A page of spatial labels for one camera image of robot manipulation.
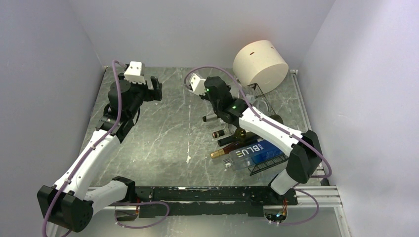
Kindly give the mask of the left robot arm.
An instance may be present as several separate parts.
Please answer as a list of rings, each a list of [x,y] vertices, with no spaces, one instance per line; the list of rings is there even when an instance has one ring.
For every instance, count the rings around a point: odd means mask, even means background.
[[[68,171],[52,186],[42,186],[37,199],[44,219],[72,232],[86,228],[94,214],[121,202],[139,202],[135,182],[121,176],[95,191],[88,191],[100,166],[118,148],[139,119],[143,102],[162,99],[162,83],[151,76],[147,83],[136,84],[119,75],[108,91],[108,104],[96,125],[91,140]]]

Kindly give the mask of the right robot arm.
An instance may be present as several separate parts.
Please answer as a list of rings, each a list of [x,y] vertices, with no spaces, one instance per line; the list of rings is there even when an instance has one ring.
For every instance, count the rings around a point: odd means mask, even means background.
[[[266,196],[271,204],[283,201],[286,192],[295,185],[307,183],[322,162],[323,155],[314,131],[291,129],[265,115],[245,99],[234,98],[229,85],[220,77],[205,80],[204,98],[210,101],[213,111],[224,122],[257,134],[288,157],[285,170],[268,185]]]

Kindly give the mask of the dark wine bottle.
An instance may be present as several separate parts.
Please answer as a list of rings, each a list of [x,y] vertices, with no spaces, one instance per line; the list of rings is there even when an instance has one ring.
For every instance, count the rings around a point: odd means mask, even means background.
[[[229,145],[234,142],[245,143],[252,140],[257,140],[259,136],[253,132],[247,132],[243,129],[237,129],[233,135],[219,139],[217,141],[218,146],[222,147]]]

